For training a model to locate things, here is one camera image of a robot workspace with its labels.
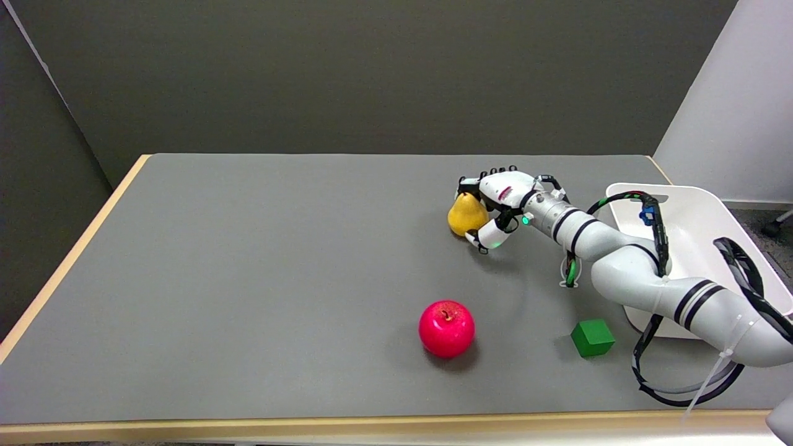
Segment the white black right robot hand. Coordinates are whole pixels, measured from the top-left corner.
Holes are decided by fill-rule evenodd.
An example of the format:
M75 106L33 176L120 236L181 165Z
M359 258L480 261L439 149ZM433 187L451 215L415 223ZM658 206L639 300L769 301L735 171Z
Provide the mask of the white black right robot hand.
M535 215L530 205L539 204L544 195L557 201L570 203L566 190L552 175L532 176L515 165L484 170L478 178L462 176L458 181L458 195L473 195L488 212L498 215L479 229L465 232L465 239L474 245L479 253L503 245L504 241L520 225L530 225Z

